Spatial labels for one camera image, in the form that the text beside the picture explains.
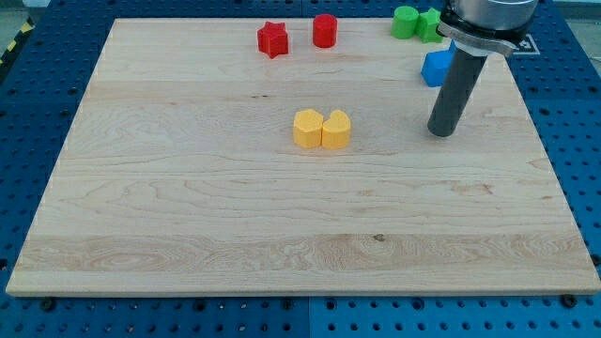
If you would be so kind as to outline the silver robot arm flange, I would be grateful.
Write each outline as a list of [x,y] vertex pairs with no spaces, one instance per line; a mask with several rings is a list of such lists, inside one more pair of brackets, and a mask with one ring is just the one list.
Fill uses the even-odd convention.
[[448,0],[437,31],[472,56],[511,56],[532,25],[537,0]]

